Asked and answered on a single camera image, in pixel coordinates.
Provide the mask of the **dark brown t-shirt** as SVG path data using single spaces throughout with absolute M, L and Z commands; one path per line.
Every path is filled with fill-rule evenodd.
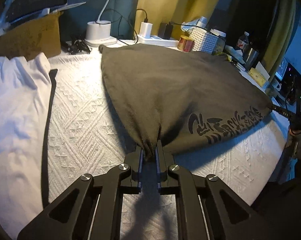
M 146 159 L 158 142 L 178 154 L 235 138 L 271 111 L 271 100 L 225 56 L 146 44 L 99 52 L 107 93 Z

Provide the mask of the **computer monitor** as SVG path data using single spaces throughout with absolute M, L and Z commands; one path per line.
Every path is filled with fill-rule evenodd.
M 279 94 L 293 105 L 296 101 L 296 90 L 301 91 L 301 74 L 284 57 L 275 77 L 279 82 Z

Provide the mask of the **white textured bedspread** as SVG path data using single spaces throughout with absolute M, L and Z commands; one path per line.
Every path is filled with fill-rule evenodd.
M 49 59 L 57 70 L 47 137 L 49 202 L 81 174 L 105 174 L 133 152 L 130 139 L 102 82 L 101 55 L 61 53 Z M 273 112 L 247 133 L 232 140 L 175 156 L 193 174 L 216 174 L 247 204 L 270 179 L 287 139 L 288 121 Z M 174 196 L 156 188 L 156 167 L 142 169 L 142 191 L 123 198 L 121 239 L 177 239 Z

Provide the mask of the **yellow tissue box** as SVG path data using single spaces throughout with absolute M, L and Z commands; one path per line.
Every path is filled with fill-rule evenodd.
M 257 63 L 255 68 L 249 70 L 249 75 L 260 87 L 264 87 L 270 78 L 270 75 L 260 62 Z

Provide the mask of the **steel tumbler cup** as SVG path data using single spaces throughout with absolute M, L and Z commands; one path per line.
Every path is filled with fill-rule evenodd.
M 258 55 L 259 51 L 254 50 L 253 48 L 246 49 L 246 51 L 243 53 L 243 60 L 245 62 L 246 71 L 249 71 L 253 67 L 253 64 L 257 60 Z

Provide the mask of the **yellow snack bag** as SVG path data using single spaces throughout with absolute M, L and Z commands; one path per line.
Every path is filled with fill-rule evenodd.
M 223 58 L 227 62 L 232 62 L 232 60 L 233 60 L 233 57 L 231 55 L 229 55 L 228 53 L 225 53 L 225 52 L 217 52 L 217 53 L 214 54 L 214 56 L 218 56 L 220 58 Z

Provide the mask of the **plastic drink bottle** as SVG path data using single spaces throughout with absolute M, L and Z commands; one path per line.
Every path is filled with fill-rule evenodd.
M 243 35 L 238 38 L 237 47 L 241 51 L 244 51 L 248 44 L 249 44 L 249 33 L 245 31 Z

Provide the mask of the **clear jar white lid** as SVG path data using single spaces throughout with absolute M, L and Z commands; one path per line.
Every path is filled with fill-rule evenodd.
M 213 50 L 213 55 L 217 55 L 219 53 L 222 53 L 224 48 L 225 48 L 225 43 L 226 43 L 226 33 L 219 31 L 217 29 L 211 29 L 210 33 L 213 35 L 217 36 L 217 42 L 215 44 L 215 48 Z

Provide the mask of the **white perforated plastic basket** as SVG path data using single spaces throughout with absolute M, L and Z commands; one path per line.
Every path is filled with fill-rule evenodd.
M 192 30 L 190 38 L 194 40 L 193 51 L 202 51 L 208 54 L 213 53 L 218 40 L 216 35 L 198 27 Z

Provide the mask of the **white cloth garment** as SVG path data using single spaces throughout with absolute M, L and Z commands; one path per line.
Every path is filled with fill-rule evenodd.
M 0 57 L 0 225 L 12 239 L 42 210 L 42 148 L 51 65 Z

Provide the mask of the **red round tin can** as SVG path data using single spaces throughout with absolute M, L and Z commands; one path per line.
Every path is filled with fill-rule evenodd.
M 194 40 L 191 37 L 181 35 L 178 43 L 178 50 L 183 52 L 190 52 L 194 46 Z

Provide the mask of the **black power adapter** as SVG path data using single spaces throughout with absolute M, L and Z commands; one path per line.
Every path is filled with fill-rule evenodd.
M 169 40 L 172 36 L 173 25 L 169 23 L 160 23 L 158 37 L 164 40 Z

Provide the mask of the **white desk lamp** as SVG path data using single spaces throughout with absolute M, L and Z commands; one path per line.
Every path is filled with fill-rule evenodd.
M 113 21 L 101 20 L 109 2 L 110 0 L 106 0 L 96 20 L 87 23 L 84 42 L 90 47 L 98 47 L 101 44 L 112 45 L 117 42 L 117 39 L 111 36 Z

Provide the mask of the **brown cardboard box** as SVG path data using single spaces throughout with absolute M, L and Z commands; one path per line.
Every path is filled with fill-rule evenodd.
M 27 61 L 44 53 L 47 58 L 61 53 L 59 17 L 62 12 L 28 21 L 0 36 L 0 56 L 23 56 Z

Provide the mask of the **white usb charger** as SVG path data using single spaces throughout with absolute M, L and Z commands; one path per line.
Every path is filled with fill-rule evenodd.
M 150 38 L 153 24 L 149 22 L 141 22 L 140 35 L 143 38 Z

